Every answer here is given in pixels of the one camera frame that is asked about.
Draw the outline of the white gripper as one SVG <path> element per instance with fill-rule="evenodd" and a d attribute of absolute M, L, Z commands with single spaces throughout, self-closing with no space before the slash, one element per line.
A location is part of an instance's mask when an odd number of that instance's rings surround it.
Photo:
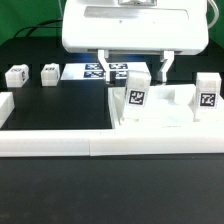
<path fill-rule="evenodd" d="M 62 44 L 69 52 L 97 51 L 107 84 L 114 82 L 109 51 L 159 54 L 158 81 L 177 55 L 202 52 L 209 41 L 207 0 L 67 0 Z"/>

